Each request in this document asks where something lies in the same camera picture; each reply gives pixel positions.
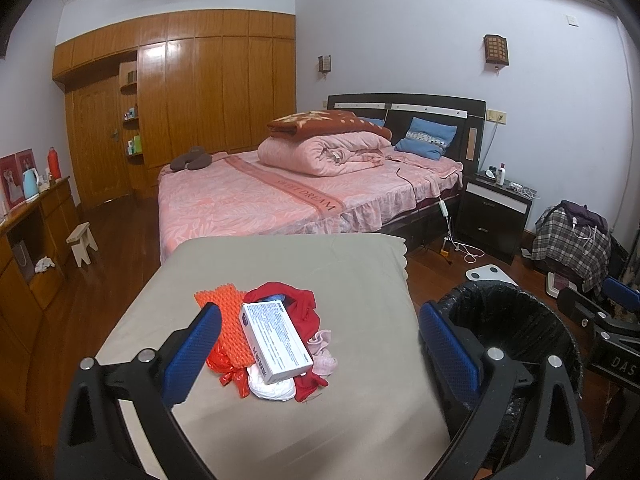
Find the bed with pink sheet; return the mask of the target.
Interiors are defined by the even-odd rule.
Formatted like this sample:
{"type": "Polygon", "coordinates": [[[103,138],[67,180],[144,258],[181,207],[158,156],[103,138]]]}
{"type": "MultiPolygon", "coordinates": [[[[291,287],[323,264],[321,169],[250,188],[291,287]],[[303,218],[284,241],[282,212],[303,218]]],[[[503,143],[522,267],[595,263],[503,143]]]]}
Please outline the bed with pink sheet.
{"type": "Polygon", "coordinates": [[[160,258],[197,237],[378,232],[461,188],[461,162],[393,148],[383,158],[381,166],[335,177],[268,167],[254,152],[217,154],[200,170],[164,169],[160,258]]]}

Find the folded pink quilt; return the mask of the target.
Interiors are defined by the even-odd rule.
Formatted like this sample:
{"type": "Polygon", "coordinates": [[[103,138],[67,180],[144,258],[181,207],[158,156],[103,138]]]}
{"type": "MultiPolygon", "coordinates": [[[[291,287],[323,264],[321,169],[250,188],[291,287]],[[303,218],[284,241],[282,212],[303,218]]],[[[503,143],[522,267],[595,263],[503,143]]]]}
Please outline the folded pink quilt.
{"type": "Polygon", "coordinates": [[[270,136],[258,146],[259,161],[313,177],[337,177],[341,174],[382,166],[389,140],[367,131],[312,136],[294,142],[270,136]]]}

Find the orange bubble wrap sheet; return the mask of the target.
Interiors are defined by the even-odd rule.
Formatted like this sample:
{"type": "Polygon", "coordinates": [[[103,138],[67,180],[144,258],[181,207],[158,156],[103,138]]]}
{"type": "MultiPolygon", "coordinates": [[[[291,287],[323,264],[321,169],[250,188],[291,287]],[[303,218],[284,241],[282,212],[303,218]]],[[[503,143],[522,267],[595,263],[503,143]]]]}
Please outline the orange bubble wrap sheet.
{"type": "Polygon", "coordinates": [[[213,290],[201,290],[194,294],[196,303],[204,307],[211,302],[221,313],[221,332],[216,345],[234,367],[249,367],[255,363],[240,323],[244,292],[233,284],[224,284],[213,290]]]}

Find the red framed picture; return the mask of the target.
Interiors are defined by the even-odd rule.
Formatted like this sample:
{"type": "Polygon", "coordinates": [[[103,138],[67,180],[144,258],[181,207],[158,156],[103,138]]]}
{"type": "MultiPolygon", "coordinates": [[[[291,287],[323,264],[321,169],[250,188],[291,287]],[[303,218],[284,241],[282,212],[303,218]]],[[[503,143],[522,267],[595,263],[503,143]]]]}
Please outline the red framed picture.
{"type": "Polygon", "coordinates": [[[1,186],[9,209],[27,202],[23,191],[23,171],[27,168],[37,170],[31,148],[1,157],[1,186]]]}

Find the white paper ball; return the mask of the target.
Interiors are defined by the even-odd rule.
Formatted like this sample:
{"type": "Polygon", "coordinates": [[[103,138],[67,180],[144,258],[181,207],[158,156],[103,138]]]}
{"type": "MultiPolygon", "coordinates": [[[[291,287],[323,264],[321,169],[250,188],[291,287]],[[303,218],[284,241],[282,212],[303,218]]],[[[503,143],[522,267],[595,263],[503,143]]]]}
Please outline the white paper ball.
{"type": "Polygon", "coordinates": [[[293,378],[266,384],[256,364],[247,367],[248,388],[258,399],[288,402],[295,398],[296,388],[293,378]]]}

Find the wooden wardrobe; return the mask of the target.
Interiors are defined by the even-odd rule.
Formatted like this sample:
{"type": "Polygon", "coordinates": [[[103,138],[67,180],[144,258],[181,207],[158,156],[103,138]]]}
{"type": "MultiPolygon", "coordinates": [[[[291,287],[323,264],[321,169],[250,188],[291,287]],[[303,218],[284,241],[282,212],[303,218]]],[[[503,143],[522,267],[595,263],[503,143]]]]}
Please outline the wooden wardrobe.
{"type": "Polygon", "coordinates": [[[107,25],[58,44],[79,200],[152,195],[163,166],[201,146],[254,150],[296,109],[292,14],[196,10],[107,25]]]}

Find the blue pillow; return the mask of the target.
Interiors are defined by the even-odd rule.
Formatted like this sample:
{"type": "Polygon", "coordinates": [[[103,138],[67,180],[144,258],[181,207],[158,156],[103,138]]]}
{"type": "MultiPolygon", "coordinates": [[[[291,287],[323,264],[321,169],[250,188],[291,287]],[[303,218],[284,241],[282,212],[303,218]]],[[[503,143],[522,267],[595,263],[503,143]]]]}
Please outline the blue pillow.
{"type": "Polygon", "coordinates": [[[456,126],[413,117],[405,136],[395,144],[395,150],[439,160],[456,134],[456,126]]]}

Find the white medicine box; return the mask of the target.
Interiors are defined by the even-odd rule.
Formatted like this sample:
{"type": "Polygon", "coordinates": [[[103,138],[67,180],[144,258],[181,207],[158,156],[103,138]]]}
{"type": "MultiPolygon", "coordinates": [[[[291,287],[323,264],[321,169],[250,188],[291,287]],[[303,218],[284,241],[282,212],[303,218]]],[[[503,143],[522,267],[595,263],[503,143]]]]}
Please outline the white medicine box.
{"type": "Polygon", "coordinates": [[[243,304],[240,325],[266,385],[312,369],[311,359],[281,300],[243,304]]]}

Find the wooden sideboard cabinet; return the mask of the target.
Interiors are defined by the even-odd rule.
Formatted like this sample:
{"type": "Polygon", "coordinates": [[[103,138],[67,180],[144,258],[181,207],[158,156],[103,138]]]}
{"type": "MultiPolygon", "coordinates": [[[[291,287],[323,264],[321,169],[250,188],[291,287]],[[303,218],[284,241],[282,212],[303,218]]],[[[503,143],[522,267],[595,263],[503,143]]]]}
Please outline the wooden sideboard cabinet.
{"type": "Polygon", "coordinates": [[[44,312],[63,284],[66,238],[78,223],[70,182],[16,206],[1,225],[1,397],[26,410],[32,352],[44,312]]]}

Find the wooden wall lamp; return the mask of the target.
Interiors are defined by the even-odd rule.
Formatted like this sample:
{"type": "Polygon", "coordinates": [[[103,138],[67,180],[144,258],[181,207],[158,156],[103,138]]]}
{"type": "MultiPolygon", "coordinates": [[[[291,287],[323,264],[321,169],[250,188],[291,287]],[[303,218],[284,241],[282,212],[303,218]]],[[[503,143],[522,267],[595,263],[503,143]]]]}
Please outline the wooden wall lamp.
{"type": "Polygon", "coordinates": [[[508,40],[506,37],[487,34],[483,39],[485,63],[497,67],[504,67],[510,64],[508,40]]]}

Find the white bathroom scale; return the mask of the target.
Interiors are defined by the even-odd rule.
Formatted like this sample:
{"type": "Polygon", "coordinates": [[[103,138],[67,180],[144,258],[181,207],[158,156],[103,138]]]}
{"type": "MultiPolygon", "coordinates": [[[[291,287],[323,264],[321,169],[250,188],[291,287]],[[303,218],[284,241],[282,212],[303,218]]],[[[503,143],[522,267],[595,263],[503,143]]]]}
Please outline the white bathroom scale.
{"type": "Polygon", "coordinates": [[[495,264],[477,266],[465,272],[465,277],[471,282],[500,282],[516,286],[518,283],[495,264]]]}

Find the black white nightstand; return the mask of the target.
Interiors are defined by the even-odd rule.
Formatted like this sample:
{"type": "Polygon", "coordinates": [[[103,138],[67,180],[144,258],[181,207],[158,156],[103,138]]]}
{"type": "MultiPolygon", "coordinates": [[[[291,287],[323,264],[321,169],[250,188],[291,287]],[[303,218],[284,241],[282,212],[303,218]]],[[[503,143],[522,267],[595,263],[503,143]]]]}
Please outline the black white nightstand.
{"type": "Polygon", "coordinates": [[[511,264],[520,249],[533,200],[478,174],[464,179],[454,232],[511,264]]]}

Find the red plastic bag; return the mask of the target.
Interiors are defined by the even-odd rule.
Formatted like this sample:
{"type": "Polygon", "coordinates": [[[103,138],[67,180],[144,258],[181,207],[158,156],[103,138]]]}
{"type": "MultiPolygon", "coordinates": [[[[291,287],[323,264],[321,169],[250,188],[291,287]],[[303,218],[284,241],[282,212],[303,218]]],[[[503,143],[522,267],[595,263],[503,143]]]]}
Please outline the red plastic bag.
{"type": "Polygon", "coordinates": [[[250,394],[246,368],[234,366],[220,344],[213,346],[206,358],[206,365],[212,372],[219,375],[221,385],[224,387],[230,384],[235,385],[236,391],[242,399],[250,394]]]}

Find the pink cloth piece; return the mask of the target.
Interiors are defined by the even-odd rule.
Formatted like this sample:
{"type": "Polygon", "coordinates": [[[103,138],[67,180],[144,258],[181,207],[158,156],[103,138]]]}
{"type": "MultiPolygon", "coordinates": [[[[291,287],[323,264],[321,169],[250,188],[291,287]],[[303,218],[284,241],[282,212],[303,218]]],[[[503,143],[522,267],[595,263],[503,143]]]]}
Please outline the pink cloth piece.
{"type": "Polygon", "coordinates": [[[312,371],[314,374],[327,378],[337,368],[337,359],[329,350],[332,333],[330,330],[318,330],[307,342],[306,347],[314,361],[312,371]]]}

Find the red cloth garment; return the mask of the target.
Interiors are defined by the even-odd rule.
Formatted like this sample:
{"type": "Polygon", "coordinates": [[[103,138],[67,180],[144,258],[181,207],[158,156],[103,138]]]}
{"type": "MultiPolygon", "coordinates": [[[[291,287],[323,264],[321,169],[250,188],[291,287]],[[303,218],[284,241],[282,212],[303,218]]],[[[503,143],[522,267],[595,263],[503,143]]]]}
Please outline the red cloth garment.
{"type": "MultiPolygon", "coordinates": [[[[258,302],[262,300],[277,300],[283,302],[286,313],[290,317],[298,336],[305,344],[307,350],[311,351],[311,356],[315,358],[326,352],[326,346],[329,344],[324,336],[328,332],[320,330],[320,316],[316,311],[316,300],[314,293],[310,290],[297,289],[287,284],[279,282],[269,282],[247,292],[244,296],[246,302],[258,302]]],[[[335,360],[328,372],[318,375],[314,368],[310,372],[298,375],[293,378],[295,385],[294,399],[298,403],[305,402],[310,396],[315,394],[320,388],[326,388],[329,383],[326,376],[335,370],[335,360]]]]}

